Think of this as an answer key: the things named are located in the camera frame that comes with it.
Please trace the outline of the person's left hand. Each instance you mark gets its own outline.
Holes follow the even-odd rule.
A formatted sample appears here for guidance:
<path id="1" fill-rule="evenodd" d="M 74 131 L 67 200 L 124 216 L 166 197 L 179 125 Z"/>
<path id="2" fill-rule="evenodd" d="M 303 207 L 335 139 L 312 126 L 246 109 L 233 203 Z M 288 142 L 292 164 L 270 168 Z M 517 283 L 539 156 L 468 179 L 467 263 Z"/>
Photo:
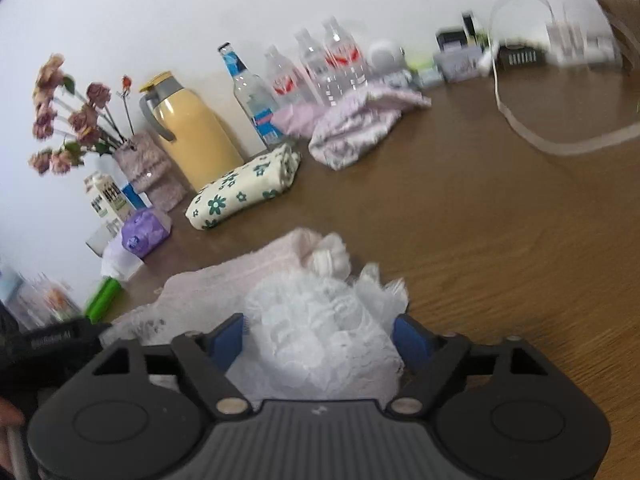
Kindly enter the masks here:
<path id="1" fill-rule="evenodd" d="M 9 401 L 0 399 L 0 466 L 9 474 L 12 474 L 13 468 L 6 430 L 20 428 L 23 424 L 22 412 Z"/>

